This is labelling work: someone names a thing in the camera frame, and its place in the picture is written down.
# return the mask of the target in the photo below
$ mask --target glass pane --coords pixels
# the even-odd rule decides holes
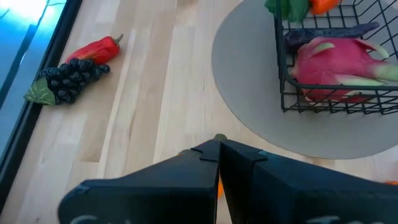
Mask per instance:
[[[0,0],[0,157],[66,0]]]

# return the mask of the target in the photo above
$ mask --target black wire basket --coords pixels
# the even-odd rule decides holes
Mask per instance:
[[[315,113],[345,112],[364,114],[391,114],[398,112],[398,83],[388,83],[384,86],[343,86],[343,85],[302,85],[289,75],[295,64],[296,55],[285,52],[284,34],[290,30],[302,28],[337,28],[353,27],[368,22],[378,22],[380,26],[362,36],[375,44],[382,45],[390,54],[386,61],[398,63],[398,0],[342,0],[338,7],[322,16],[309,14],[302,23],[282,21],[280,1],[277,1],[275,17],[275,37],[277,42],[281,107],[284,112],[312,111]],[[369,53],[376,59],[375,52]],[[322,96],[317,92],[317,99],[309,103],[307,96],[313,96],[314,90],[330,90]],[[331,101],[331,96],[338,90],[356,90],[366,97],[360,103],[344,103]]]

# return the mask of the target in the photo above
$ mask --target wooden countertop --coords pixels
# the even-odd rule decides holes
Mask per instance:
[[[109,63],[112,73],[74,105],[43,108],[0,223],[57,223],[60,199],[82,180],[129,174],[216,133],[360,177],[398,180],[396,149],[353,160],[304,157],[269,144],[230,112],[213,80],[211,48],[240,2],[84,0],[63,58],[122,33],[123,51]],[[224,198],[218,223],[231,223]]]

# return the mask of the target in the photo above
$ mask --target grape leaf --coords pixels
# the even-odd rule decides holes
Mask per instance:
[[[47,87],[47,80],[41,78],[33,83],[24,96],[25,100],[43,105],[55,105],[54,93]]]

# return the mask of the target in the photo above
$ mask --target orange vegetable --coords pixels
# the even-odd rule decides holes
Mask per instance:
[[[386,181],[386,184],[398,185],[398,181]]]
[[[218,194],[217,197],[220,198],[221,196],[223,196],[224,193],[224,187],[223,187],[223,183],[221,182],[221,179],[218,181]]]
[[[328,12],[338,5],[340,0],[309,0],[312,4],[311,12],[320,15]]]

